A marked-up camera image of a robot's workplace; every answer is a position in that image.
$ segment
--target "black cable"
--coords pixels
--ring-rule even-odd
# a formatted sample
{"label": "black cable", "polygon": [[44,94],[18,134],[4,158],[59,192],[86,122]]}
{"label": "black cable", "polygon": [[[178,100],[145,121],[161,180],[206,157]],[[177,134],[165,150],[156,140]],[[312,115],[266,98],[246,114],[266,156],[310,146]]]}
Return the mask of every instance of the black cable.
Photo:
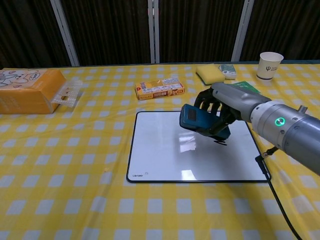
{"label": "black cable", "polygon": [[[276,150],[277,150],[277,149],[275,149],[275,148],[268,149],[268,150],[267,150],[267,153],[268,153],[268,155],[272,155]],[[258,163],[259,167],[261,168],[262,173],[265,175],[266,180],[267,180],[267,182],[268,182],[268,184],[269,184],[269,187],[270,187],[270,189],[271,189],[271,192],[273,193],[273,196],[274,196],[274,198],[275,198],[275,201],[276,201],[276,203],[278,204],[278,206],[279,206],[279,208],[280,208],[280,211],[281,211],[281,213],[282,213],[282,215],[283,215],[286,223],[288,224],[290,230],[292,231],[292,233],[293,233],[293,235],[296,237],[296,239],[302,240],[302,238],[300,237],[300,235],[299,235],[298,232],[296,231],[295,227],[294,227],[294,226],[292,225],[292,223],[290,222],[290,219],[289,219],[289,217],[288,217],[288,215],[287,215],[284,207],[283,207],[282,204],[281,204],[281,201],[280,201],[280,199],[279,199],[279,197],[278,197],[278,195],[277,195],[277,192],[276,192],[274,186],[273,186],[272,183],[271,183],[271,178],[270,178],[269,175],[268,175],[268,173],[270,174],[270,172],[267,171],[268,168],[266,167],[267,165],[266,165],[266,163],[265,163],[265,161],[264,161],[264,158],[263,158],[261,155],[259,155],[259,156],[257,156],[257,157],[255,158],[255,160],[256,160],[256,162]]]}

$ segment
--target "cardboard box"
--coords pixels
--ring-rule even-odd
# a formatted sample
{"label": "cardboard box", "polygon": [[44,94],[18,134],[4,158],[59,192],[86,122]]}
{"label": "cardboard box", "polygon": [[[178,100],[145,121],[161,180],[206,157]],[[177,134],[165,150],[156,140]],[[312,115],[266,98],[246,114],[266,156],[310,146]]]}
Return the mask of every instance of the cardboard box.
{"label": "cardboard box", "polygon": [[185,87],[177,77],[157,81],[140,82],[135,85],[139,100],[154,99],[185,93]]}
{"label": "cardboard box", "polygon": [[57,69],[0,70],[1,114],[50,114],[51,103],[66,79]]}

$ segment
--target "paper cup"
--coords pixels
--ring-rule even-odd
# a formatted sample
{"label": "paper cup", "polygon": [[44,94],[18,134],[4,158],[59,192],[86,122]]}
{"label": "paper cup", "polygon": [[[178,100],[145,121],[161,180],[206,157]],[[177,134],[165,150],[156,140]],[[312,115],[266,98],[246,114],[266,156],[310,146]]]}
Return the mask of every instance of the paper cup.
{"label": "paper cup", "polygon": [[283,59],[284,56],[276,52],[261,53],[256,78],[262,81],[271,81]]}

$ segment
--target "dark curtain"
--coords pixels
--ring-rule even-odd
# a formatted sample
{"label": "dark curtain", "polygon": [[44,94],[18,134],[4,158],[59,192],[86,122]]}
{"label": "dark curtain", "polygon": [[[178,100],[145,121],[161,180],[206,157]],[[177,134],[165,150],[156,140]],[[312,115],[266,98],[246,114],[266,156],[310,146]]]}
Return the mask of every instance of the dark curtain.
{"label": "dark curtain", "polygon": [[243,0],[159,0],[160,62],[230,61]]}
{"label": "dark curtain", "polygon": [[240,60],[258,60],[262,52],[320,59],[320,0],[255,0]]}
{"label": "dark curtain", "polygon": [[1,0],[0,69],[70,66],[50,0]]}
{"label": "dark curtain", "polygon": [[62,0],[79,63],[150,63],[148,0]]}

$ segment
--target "yellow sponge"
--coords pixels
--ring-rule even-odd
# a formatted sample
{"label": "yellow sponge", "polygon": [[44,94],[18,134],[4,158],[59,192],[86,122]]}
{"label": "yellow sponge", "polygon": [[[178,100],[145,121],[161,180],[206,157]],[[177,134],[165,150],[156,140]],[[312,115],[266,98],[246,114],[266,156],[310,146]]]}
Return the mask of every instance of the yellow sponge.
{"label": "yellow sponge", "polygon": [[195,71],[205,85],[211,85],[216,82],[225,81],[225,75],[223,75],[219,68],[214,64],[197,66]]}

